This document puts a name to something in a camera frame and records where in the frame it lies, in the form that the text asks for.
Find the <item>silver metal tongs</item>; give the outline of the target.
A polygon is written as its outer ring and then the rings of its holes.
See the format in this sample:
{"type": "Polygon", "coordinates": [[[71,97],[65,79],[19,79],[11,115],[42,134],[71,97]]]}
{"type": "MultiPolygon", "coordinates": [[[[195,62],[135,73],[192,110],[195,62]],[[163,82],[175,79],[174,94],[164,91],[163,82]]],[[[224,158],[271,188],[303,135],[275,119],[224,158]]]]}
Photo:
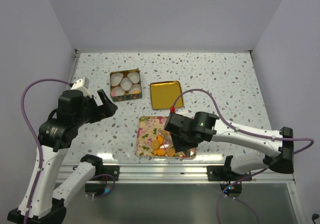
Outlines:
{"type": "MultiPolygon", "coordinates": [[[[163,129],[159,129],[159,134],[164,138],[163,146],[165,148],[165,151],[171,147],[175,149],[175,147],[173,145],[173,140],[172,140],[169,132],[164,131],[163,129]]],[[[175,156],[173,156],[173,157],[177,157],[177,156],[182,157],[182,158],[187,158],[187,157],[190,157],[191,154],[190,154],[190,151],[176,152],[176,149],[175,149],[175,156]]]]}

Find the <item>tan dotted round cookie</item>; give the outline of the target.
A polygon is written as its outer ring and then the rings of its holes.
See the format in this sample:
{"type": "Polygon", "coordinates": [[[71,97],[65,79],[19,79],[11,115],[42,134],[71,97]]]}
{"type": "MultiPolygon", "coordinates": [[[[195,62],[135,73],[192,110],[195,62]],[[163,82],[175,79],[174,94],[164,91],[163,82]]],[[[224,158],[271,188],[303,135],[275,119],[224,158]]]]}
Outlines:
{"type": "Polygon", "coordinates": [[[160,142],[158,140],[153,140],[151,142],[151,147],[153,150],[158,150],[160,148],[160,142]]]}

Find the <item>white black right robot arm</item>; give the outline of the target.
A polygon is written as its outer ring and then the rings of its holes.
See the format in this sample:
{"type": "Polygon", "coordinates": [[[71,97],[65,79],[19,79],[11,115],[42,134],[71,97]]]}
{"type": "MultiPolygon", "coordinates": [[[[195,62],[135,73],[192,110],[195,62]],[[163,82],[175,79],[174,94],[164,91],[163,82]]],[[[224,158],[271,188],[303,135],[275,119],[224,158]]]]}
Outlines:
{"type": "Polygon", "coordinates": [[[279,131],[264,131],[244,125],[231,127],[215,114],[197,112],[194,118],[171,113],[164,130],[170,133],[176,152],[196,148],[204,141],[252,149],[252,153],[226,157],[219,174],[228,180],[258,169],[270,169],[281,174],[294,172],[293,130],[288,127],[279,131]]]}

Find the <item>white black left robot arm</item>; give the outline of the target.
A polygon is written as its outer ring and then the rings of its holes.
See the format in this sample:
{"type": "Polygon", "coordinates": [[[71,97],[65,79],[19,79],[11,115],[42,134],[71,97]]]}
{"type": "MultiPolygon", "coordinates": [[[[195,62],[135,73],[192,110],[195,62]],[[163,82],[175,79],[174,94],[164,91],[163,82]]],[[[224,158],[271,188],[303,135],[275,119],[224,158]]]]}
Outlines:
{"type": "Polygon", "coordinates": [[[103,177],[116,180],[104,171],[100,157],[86,154],[62,185],[55,186],[61,164],[79,128],[112,117],[118,109],[104,90],[97,93],[102,101],[100,106],[93,96],[85,95],[82,90],[67,90],[59,96],[56,118],[47,119],[39,128],[32,177],[21,204],[8,213],[8,221],[62,223],[69,202],[87,181],[103,177]]]}

